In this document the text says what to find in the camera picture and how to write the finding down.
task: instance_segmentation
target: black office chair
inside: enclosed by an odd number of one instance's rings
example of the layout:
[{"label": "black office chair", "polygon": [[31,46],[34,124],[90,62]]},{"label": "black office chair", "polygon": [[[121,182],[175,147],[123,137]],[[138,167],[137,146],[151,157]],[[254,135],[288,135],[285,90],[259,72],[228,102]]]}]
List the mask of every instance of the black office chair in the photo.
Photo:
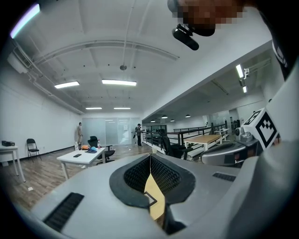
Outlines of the black office chair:
[{"label": "black office chair", "polygon": [[[96,137],[96,136],[90,136],[90,140],[88,140],[88,144],[91,146],[91,147],[98,147],[98,138]],[[108,147],[108,151],[105,151],[105,160],[106,160],[106,162],[112,162],[112,161],[114,161],[114,160],[110,160],[110,157],[112,156],[112,155],[114,155],[114,153],[115,153],[115,150],[110,150],[110,147],[111,147],[112,145],[106,145],[105,147]]]},{"label": "black office chair", "polygon": [[[31,155],[31,152],[33,152],[33,153],[35,152],[36,158],[37,158],[37,153],[38,153],[40,159],[42,160],[42,158],[39,154],[39,149],[37,148],[37,145],[36,145],[36,141],[34,139],[27,139],[26,143],[27,143],[28,158],[29,158],[29,154],[30,154],[30,157],[34,156],[34,155]],[[35,146],[35,148],[29,148],[29,144],[35,144],[36,146]]]},{"label": "black office chair", "polygon": [[193,148],[186,148],[185,146],[179,144],[170,144],[170,140],[167,137],[167,132],[165,129],[159,129],[158,133],[161,137],[166,155],[180,159],[184,154],[184,160],[187,160],[187,153],[192,151]]}]

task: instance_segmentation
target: camera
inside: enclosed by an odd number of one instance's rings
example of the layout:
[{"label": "camera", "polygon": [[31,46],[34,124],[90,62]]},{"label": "camera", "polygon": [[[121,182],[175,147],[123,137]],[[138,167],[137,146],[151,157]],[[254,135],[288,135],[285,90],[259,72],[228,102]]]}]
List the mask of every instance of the camera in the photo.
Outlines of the camera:
[{"label": "camera", "polygon": [[214,32],[214,27],[212,27],[211,29],[200,29],[190,24],[188,26],[184,25],[184,27],[181,24],[178,24],[178,26],[172,30],[172,35],[174,36],[174,38],[185,44],[190,49],[198,50],[198,43],[191,38],[191,36],[193,36],[193,33],[202,36],[211,36],[214,34]]}]

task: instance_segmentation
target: blue object on table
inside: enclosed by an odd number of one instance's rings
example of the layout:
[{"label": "blue object on table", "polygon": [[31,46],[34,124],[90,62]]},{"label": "blue object on table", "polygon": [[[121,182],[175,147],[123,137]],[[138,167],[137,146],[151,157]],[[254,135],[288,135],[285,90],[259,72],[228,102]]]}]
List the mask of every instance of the blue object on table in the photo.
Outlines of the blue object on table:
[{"label": "blue object on table", "polygon": [[85,153],[89,153],[89,154],[95,154],[96,152],[97,152],[97,149],[95,147],[92,147],[89,150],[85,151]]}]

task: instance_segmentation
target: person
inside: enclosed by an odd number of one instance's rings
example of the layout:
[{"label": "person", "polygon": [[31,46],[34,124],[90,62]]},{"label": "person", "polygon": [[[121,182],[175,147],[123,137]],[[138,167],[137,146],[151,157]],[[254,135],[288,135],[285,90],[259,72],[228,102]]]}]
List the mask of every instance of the person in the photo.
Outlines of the person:
[{"label": "person", "polygon": [[78,133],[78,145],[79,145],[79,149],[81,149],[81,145],[82,145],[82,123],[79,123],[79,126],[77,127],[77,133]]},{"label": "person", "polygon": [[298,40],[292,36],[297,23],[297,8],[292,4],[270,0],[168,0],[173,15],[203,36],[212,35],[216,24],[238,17],[244,7],[256,8],[272,35],[273,50],[285,80],[299,54]]},{"label": "person", "polygon": [[141,132],[144,130],[141,130],[141,124],[138,124],[137,127],[135,128],[135,134],[138,138],[138,147],[142,147],[141,145]]}]

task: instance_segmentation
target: orange object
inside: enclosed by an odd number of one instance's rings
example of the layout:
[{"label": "orange object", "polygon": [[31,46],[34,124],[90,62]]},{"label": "orange object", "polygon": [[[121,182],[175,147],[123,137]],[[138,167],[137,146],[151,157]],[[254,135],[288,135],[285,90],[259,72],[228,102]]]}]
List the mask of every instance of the orange object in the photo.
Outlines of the orange object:
[{"label": "orange object", "polygon": [[88,145],[83,145],[83,146],[81,147],[81,149],[83,149],[83,150],[88,150],[88,149],[89,149],[89,146],[88,146]]}]

